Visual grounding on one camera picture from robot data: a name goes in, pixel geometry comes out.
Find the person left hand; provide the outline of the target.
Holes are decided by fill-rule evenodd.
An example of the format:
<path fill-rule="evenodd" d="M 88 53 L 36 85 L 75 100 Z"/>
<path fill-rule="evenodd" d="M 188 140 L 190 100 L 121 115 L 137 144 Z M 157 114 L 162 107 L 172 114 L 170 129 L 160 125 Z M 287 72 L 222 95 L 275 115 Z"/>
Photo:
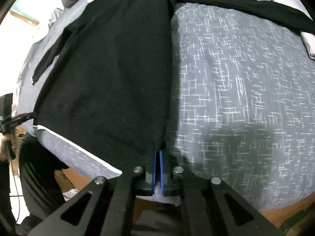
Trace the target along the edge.
<path fill-rule="evenodd" d="M 1 161 L 14 160 L 16 158 L 17 151 L 17 130 L 14 128 L 9 132 L 1 132 Z"/>

